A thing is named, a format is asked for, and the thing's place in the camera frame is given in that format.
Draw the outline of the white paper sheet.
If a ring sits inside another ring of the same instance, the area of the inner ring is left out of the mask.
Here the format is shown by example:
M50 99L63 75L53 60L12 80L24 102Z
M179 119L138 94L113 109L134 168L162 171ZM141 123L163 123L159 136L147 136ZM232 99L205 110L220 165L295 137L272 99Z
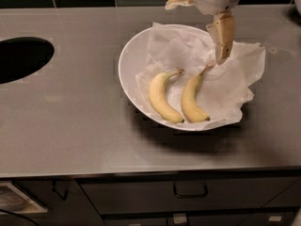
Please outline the white paper sheet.
M184 131L206 131L241 120L242 105L254 97L250 86L261 79L264 72L263 47L257 43L236 42L226 62L211 68L197 86L196 102L210 118L203 122L187 120L173 124L162 119L151 106L147 94L151 79L159 72L183 69L183 74L172 77L166 88L167 100L179 109L186 82L214 59L214 44L207 32L179 24L154 24L138 38L147 45L143 49L145 65L136 75L136 102L148 117Z

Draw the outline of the yellow banana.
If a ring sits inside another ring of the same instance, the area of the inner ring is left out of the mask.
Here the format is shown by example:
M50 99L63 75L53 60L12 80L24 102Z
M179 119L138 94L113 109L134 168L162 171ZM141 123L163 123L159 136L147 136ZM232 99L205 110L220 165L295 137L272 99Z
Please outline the yellow banana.
M173 108L166 98L166 85L171 77L181 75L183 69L174 69L168 72L156 74L150 81L149 99L153 109L165 121L171 123L184 122L184 118L180 112Z
M203 76L214 65L215 62L210 61L200 73L192 76L183 87L181 108L184 116L190 122L203 122L210 119L210 116L197 104L196 96Z

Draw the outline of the white bowl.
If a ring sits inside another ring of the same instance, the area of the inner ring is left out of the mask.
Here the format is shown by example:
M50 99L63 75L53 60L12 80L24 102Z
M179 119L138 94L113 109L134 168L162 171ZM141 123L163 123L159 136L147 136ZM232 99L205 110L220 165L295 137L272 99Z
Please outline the white bowl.
M226 75L216 82L211 74L204 82L204 90L198 101L208 110L211 119L206 122L188 121L171 123L165 121L152 108L148 90L151 79L159 72L175 67L185 69L182 77L173 78L166 89L167 101L179 110L180 95L184 82L194 70L203 68L213 51L209 35L187 25L154 24L133 36L124 46L119 57L119 81L133 105L147 118L172 129L183 131L206 131L228 124L234 124L242 118L242 105L235 101L237 95L229 99L220 92L213 96L210 92L224 88L229 79Z

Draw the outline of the black oval sink opening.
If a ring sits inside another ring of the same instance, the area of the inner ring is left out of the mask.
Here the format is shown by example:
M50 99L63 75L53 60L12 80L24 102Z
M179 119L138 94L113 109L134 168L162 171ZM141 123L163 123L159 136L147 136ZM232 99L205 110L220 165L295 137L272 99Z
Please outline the black oval sink opening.
M19 37L0 41L0 84L27 77L44 67L55 47L37 37Z

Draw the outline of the grey drawer front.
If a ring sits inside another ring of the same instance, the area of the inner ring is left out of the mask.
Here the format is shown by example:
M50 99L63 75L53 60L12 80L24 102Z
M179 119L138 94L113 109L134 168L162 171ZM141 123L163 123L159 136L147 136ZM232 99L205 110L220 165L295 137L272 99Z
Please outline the grey drawer front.
M295 177L80 185L102 215L292 207L301 202Z

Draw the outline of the white label on drawer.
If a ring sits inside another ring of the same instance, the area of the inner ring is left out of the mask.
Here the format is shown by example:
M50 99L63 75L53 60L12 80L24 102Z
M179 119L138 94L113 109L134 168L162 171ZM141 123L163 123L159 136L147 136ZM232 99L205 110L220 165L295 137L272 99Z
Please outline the white label on drawer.
M173 223L175 225L186 225L187 224L187 217L185 213L179 213L173 215Z

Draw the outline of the small white label right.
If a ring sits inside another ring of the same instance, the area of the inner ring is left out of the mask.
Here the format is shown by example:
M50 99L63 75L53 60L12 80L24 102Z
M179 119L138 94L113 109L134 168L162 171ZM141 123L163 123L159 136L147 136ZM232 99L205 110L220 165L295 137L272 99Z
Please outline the small white label right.
M271 216L268 219L269 222L281 222L282 221L282 216Z

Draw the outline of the grey cabinet door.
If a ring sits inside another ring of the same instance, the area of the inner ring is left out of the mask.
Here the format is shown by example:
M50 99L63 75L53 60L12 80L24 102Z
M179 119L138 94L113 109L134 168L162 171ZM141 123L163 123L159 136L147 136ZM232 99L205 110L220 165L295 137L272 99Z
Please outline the grey cabinet door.
M64 202L52 191L53 181L16 181L15 185L39 201L47 213L29 214L39 226L103 226L100 215L75 181L68 184L69 196Z

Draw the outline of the picture card at left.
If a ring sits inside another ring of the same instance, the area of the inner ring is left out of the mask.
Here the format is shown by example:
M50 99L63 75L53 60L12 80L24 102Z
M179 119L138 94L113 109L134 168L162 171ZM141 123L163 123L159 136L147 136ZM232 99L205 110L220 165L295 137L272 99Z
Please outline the picture card at left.
M48 209L12 182L0 183L0 209L17 214L42 214Z

